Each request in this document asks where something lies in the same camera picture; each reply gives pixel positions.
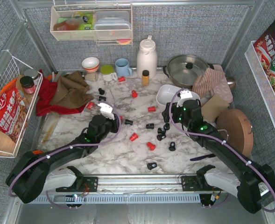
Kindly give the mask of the white plastic storage basket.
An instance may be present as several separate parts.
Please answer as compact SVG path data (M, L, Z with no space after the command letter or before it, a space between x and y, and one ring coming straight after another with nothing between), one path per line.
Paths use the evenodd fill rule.
M158 104L158 107L160 109L165 109L166 104L171 101L174 94L180 89L180 87L176 87L170 84L165 84L161 86L156 95L156 102Z

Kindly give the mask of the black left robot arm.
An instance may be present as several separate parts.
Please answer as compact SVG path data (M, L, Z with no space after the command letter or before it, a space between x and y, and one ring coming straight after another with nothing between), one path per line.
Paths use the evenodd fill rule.
M33 151L24 153L6 179L9 195L20 198L23 203L36 199L42 193L50 172L73 160L89 156L118 135L121 120L119 115L113 116L113 119L109 119L95 115L88 127L65 146L40 154Z

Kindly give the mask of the tan cardboard sheet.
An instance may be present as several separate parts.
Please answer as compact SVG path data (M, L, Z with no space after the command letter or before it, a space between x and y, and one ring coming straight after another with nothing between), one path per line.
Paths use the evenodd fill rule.
M221 95L215 94L202 108L203 117L209 122L214 122L215 119L228 108L229 104L222 98Z

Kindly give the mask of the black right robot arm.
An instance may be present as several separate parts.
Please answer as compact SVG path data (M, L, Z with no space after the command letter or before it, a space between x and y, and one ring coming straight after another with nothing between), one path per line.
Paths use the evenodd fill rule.
M174 127L182 125L179 131L188 135L201 147L212 152L234 173L239 186L236 197L245 210L254 214L259 210L275 212L275 173L268 165L259 165L234 149L222 138L218 130L203 120L200 101L185 100L182 106L172 101L162 112L165 122Z

